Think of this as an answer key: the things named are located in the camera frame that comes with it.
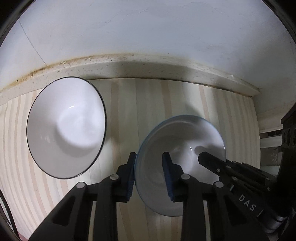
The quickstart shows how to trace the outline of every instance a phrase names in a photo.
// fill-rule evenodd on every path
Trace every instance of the black mechanical part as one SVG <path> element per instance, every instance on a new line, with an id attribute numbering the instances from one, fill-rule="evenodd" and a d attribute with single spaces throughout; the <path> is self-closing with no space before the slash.
<path id="1" fill-rule="evenodd" d="M 9 220 L 8 220 L 8 218 L 6 217 L 6 214 L 5 214 L 4 211 L 2 210 L 2 207 L 0 206 L 0 209 L 1 209 L 1 210 L 0 210 L 0 215 L 2 216 L 2 221 L 11 224 L 15 236 L 16 236 L 17 238 L 20 238 L 20 236 L 19 236 L 19 234 L 18 234 L 18 232 L 17 232 L 17 228 L 16 228 L 16 226 L 15 226 L 15 221 L 14 221 L 14 219 L 13 219 L 13 217 L 12 217 L 12 214 L 11 214 L 10 208 L 9 208 L 9 206 L 8 206 L 8 203 L 7 203 L 7 201 L 6 201 L 5 197 L 4 197 L 4 195 L 3 195 L 2 191 L 1 191 L 1 189 L 0 189 L 0 198 L 1 198 L 2 202 L 3 202 L 3 204 L 4 204 L 4 208 L 6 209 L 7 214 L 8 214 L 8 218 L 9 218 Z"/>
<path id="2" fill-rule="evenodd" d="M 172 197 L 178 197 L 173 202 L 183 201 L 181 241 L 194 241 L 197 237 L 201 241 L 206 240 L 204 200 L 209 210 L 211 240 L 269 240 L 249 207 L 230 192 L 231 178 L 225 177 L 224 183 L 213 185 L 201 183 L 192 176 L 183 179 L 177 170 L 180 167 L 172 163 L 168 153 L 163 154 L 162 162 L 164 173 L 169 173 L 165 175 L 165 181 L 172 184 Z"/>
<path id="3" fill-rule="evenodd" d="M 296 104 L 282 118 L 281 123 L 283 155 L 277 178 L 278 195 L 291 198 L 293 201 L 296 193 Z"/>
<path id="4" fill-rule="evenodd" d="M 133 188 L 136 154 L 102 182 L 77 183 L 48 214 L 29 241 L 87 241 L 93 202 L 96 201 L 93 240 L 117 241 L 116 202 L 128 202 Z"/>
<path id="5" fill-rule="evenodd" d="M 226 183 L 237 200 L 245 204 L 267 233 L 273 233 L 289 216 L 285 198 L 276 196 L 276 178 L 245 163 L 222 160 L 204 152 L 198 157 L 201 165 L 214 172 L 217 168 L 219 180 Z"/>

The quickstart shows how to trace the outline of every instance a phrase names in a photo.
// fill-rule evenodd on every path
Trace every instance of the white wall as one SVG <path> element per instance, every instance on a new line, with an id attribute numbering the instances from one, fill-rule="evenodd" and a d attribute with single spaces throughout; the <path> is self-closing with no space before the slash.
<path id="1" fill-rule="evenodd" d="M 106 53 L 183 57 L 264 88 L 295 78 L 293 46 L 261 0 L 36 0 L 0 47 L 0 88 Z"/>
<path id="2" fill-rule="evenodd" d="M 259 95 L 253 97 L 259 132 L 282 129 L 281 119 L 296 102 L 296 79 L 279 79 L 260 91 Z"/>
<path id="3" fill-rule="evenodd" d="M 279 166 L 264 166 L 260 169 L 274 176 L 277 176 L 279 173 Z"/>

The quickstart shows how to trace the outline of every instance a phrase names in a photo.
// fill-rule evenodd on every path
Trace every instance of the black frame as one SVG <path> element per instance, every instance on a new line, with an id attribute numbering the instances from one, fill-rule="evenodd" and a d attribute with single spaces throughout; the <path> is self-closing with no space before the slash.
<path id="1" fill-rule="evenodd" d="M 5 3 L 1 2 L 0 5 L 0 46 L 2 45 L 8 32 L 24 13 L 24 11 L 34 2 L 35 0 L 10 0 Z M 262 0 L 280 19 L 285 28 L 288 30 L 292 39 L 296 43 L 296 3 L 294 0 Z M 8 226 L 6 221 L 0 216 L 0 237 L 1 240 L 19 240 L 17 234 L 15 234 Z M 290 240 L 289 236 L 281 240 Z"/>

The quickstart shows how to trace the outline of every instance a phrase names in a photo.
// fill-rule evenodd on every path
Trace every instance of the metal pin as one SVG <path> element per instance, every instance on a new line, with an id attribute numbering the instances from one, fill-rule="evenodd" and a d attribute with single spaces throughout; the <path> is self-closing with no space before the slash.
<path id="1" fill-rule="evenodd" d="M 183 180 L 188 180 L 190 178 L 190 176 L 188 174 L 182 174 L 181 178 Z"/>
<path id="2" fill-rule="evenodd" d="M 111 176 L 110 176 L 110 179 L 111 180 L 117 180 L 119 178 L 119 176 L 117 175 L 117 174 L 112 174 Z"/>
<path id="3" fill-rule="evenodd" d="M 79 189 L 84 188 L 84 186 L 85 186 L 84 182 L 79 182 L 79 183 L 76 184 L 76 187 L 79 188 Z"/>
<path id="4" fill-rule="evenodd" d="M 224 187 L 224 184 L 222 182 L 215 182 L 215 186 L 218 188 Z"/>

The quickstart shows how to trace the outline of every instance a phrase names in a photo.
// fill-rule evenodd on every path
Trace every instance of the white bowl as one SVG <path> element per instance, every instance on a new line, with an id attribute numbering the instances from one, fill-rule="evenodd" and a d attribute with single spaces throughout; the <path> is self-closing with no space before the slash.
<path id="1" fill-rule="evenodd" d="M 143 202 L 161 215 L 182 216 L 183 203 L 173 203 L 168 196 L 162 154 L 169 152 L 184 173 L 213 184 L 219 176 L 199 164 L 197 158 L 203 151 L 226 161 L 222 137 L 205 119 L 179 115 L 155 127 L 141 145 L 135 162 L 135 183 Z"/>
<path id="2" fill-rule="evenodd" d="M 88 81 L 66 77 L 46 86 L 34 101 L 27 141 L 36 164 L 66 179 L 84 173 L 97 159 L 106 135 L 106 110 Z"/>

